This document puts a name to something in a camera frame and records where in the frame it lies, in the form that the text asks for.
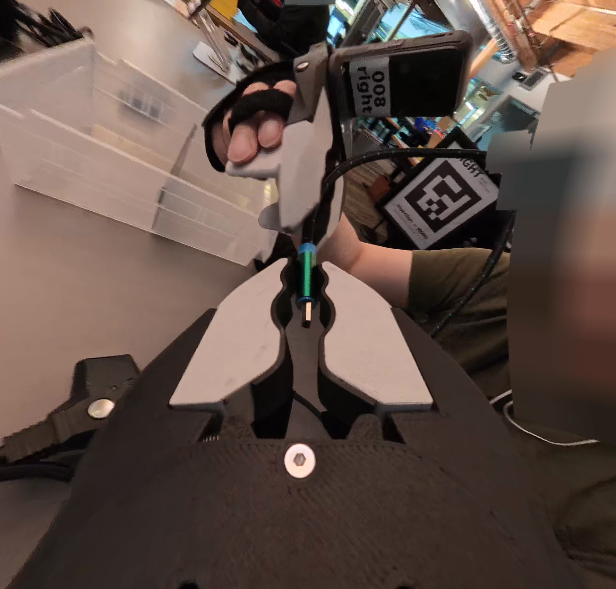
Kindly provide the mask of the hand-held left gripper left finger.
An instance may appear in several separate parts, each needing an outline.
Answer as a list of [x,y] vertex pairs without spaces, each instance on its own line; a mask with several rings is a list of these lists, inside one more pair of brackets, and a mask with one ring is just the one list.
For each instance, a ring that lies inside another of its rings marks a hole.
[[289,259],[233,290],[215,310],[169,405],[279,408],[289,398]]

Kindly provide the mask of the black framed marker board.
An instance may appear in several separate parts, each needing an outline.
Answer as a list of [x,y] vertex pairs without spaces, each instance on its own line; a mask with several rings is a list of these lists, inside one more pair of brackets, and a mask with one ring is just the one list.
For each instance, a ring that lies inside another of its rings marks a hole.
[[424,159],[401,180],[380,208],[415,248],[440,248],[498,198],[484,162],[468,157]]

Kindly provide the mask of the person's right forearm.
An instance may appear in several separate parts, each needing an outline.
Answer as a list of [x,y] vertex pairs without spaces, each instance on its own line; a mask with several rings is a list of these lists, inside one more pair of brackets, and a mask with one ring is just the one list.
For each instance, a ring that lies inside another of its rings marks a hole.
[[320,248],[318,259],[363,282],[391,306],[408,307],[413,252],[362,242],[345,215]]

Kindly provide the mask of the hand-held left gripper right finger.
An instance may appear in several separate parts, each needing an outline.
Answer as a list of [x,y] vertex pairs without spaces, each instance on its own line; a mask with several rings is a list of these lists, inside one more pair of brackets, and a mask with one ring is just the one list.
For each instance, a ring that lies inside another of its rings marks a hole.
[[322,404],[337,414],[430,410],[433,398],[390,304],[330,262],[321,270]]

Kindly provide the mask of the black hdmi cable green plug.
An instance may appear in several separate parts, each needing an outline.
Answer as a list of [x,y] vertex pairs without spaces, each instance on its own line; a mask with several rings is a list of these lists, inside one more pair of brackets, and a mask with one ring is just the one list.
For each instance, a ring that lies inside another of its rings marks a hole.
[[[487,164],[488,152],[479,149],[451,149],[445,147],[415,147],[404,149],[382,149],[374,152],[368,152],[366,154],[354,155],[348,160],[345,160],[338,164],[334,169],[329,172],[322,181],[322,192],[326,193],[327,190],[335,185],[338,179],[341,179],[348,171],[356,167],[362,166],[366,163],[375,162],[377,160],[389,160],[397,158],[410,158],[420,157],[423,160],[435,160],[435,159],[460,159],[460,160],[474,160],[480,161],[483,164]],[[473,283],[466,290],[462,299],[458,301],[454,308],[452,308],[442,319],[434,326],[430,333],[431,338],[439,336],[446,327],[450,324],[452,318],[457,316],[459,312],[469,302],[471,302],[477,295],[479,290],[486,283],[497,263],[500,261],[504,254],[505,247],[510,241],[512,231],[514,228],[516,213],[510,211],[507,220],[503,225],[503,229],[493,249],[491,250],[481,272]],[[306,240],[299,247],[299,255],[297,257],[297,272],[298,277],[296,281],[296,295],[297,304],[303,312],[304,316],[308,315],[308,304],[312,304],[319,300],[320,287],[315,278],[316,267],[316,247],[315,244]]]

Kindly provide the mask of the person's right hand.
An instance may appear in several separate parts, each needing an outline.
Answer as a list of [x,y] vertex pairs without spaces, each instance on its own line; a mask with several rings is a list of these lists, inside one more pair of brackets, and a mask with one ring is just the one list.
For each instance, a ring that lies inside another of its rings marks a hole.
[[280,146],[296,88],[292,60],[268,64],[241,79],[202,123],[212,168],[223,172],[228,162],[243,166],[259,152]]

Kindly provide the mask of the person's olive shirt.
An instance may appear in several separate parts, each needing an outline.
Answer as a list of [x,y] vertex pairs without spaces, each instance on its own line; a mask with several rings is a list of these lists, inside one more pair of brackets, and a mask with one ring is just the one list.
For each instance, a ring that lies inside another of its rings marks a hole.
[[[489,253],[480,248],[413,252],[407,314],[430,333],[477,279]],[[436,338],[487,399],[511,388],[508,270],[509,254],[504,254],[469,304]],[[615,447],[552,446],[500,417],[585,588],[615,588]]]

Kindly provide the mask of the black clamp with screw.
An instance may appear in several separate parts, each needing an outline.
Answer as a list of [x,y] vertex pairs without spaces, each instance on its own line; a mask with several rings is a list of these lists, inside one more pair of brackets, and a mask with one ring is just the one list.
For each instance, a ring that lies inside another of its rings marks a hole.
[[132,389],[139,374],[129,354],[77,362],[68,399],[42,421],[3,438],[1,482],[70,482],[94,434]]

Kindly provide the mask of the clear plastic organizer box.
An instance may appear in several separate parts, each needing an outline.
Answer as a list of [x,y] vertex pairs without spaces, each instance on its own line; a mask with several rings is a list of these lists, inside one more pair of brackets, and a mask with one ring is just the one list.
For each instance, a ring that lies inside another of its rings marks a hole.
[[273,181],[211,168],[208,111],[81,39],[1,63],[1,150],[13,184],[240,265],[276,232]]

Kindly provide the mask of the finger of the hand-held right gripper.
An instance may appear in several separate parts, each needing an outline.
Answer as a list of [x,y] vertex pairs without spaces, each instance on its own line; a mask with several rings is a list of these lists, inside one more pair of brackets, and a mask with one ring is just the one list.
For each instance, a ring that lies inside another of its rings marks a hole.
[[229,176],[276,182],[278,200],[262,209],[258,217],[261,228],[284,233],[300,230],[321,200],[332,141],[329,114],[316,115],[312,122],[288,125],[276,150],[260,152],[245,165],[227,162]]
[[323,167],[315,178],[315,194],[319,196],[315,217],[315,243],[325,243],[336,230],[342,216],[345,183],[344,178],[336,179],[333,185],[324,187],[325,178],[338,165],[337,156],[326,156]]

